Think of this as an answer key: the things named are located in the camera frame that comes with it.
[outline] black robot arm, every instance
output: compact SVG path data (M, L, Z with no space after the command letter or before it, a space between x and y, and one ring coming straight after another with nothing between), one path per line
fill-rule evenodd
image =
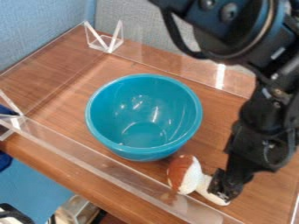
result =
M260 171L281 168L299 144L299 1L149 0L161 10L172 41L188 55L256 74L256 88L239 112L209 193L235 199ZM173 14L193 27L200 52L183 43Z

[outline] wooden table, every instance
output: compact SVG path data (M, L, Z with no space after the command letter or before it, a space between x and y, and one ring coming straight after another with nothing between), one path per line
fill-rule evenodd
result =
M223 148L244 98L199 83L215 85L217 66L208 62L195 61L132 41L125 42L116 54L127 55L141 63L89 49L83 27L77 27L6 72L0 88L34 121L160 182L165 183L171 160L185 153L197 157L204 172L212 174L216 168L225 167ZM161 161L141 164L113 155L92 137L84 123L84 108L96 89L117 77L140 73L163 74L187 84L199 96L204 110L200 129L179 152ZM252 77L235 70L225 71L225 90L249 95L252 83ZM124 222L184 223L21 136L12 135L4 145L6 153ZM215 206L196 193L191 196L245 223L288 223L297 192L297 158L295 155L292 162L275 175L257 174L229 206Z

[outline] bowl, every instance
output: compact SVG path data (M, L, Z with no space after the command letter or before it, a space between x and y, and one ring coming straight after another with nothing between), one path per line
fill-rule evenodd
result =
M173 154L201 124L201 103L177 80L157 74L128 75L92 95L88 130L121 158L155 161Z

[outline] blue wall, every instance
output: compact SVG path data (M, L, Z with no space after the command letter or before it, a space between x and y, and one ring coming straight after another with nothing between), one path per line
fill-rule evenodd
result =
M95 22L96 0L1 0L0 70L84 19Z

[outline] bowl rim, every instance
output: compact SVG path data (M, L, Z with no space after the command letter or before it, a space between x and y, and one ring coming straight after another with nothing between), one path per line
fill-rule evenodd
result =
M111 141L107 137L104 137L95 125L93 122L91 121L91 114L89 114L89 110L91 110L91 106L92 106L92 102L95 100L95 98L97 97L97 95L100 94L100 92L103 92L109 86L112 86L113 84L116 84L120 81L124 80L131 80L135 78L155 78L155 79L160 79L164 81L169 81L172 84L175 84L176 86L179 86L188 94L188 96L192 99L192 102L195 104L195 121L192 123L192 126L188 128L188 130L185 131L185 133L173 141L171 141L169 143L165 143L163 145L157 145L155 147L132 147L132 146L127 146L127 145L120 145L119 143L115 143L113 141ZM153 152L163 152L163 151L168 151L169 149L183 145L193 136L193 134L196 133L200 125L201 125L201 117L203 117L203 108L201 108L201 102L200 99L197 97L197 95L192 92L191 88L183 84L180 81L177 81L175 78L171 78L168 76L160 75L160 74L155 74L155 73L136 73L136 74L129 74L124 77L120 77L115 80L112 80L109 83L107 83L104 86L101 86L97 91L93 93L93 95L89 97L88 100L88 105L85 107L85 123L88 126L88 130L91 132L91 134L93 135L93 137L112 150L112 151L123 151L123 152L129 152L131 154L149 154Z

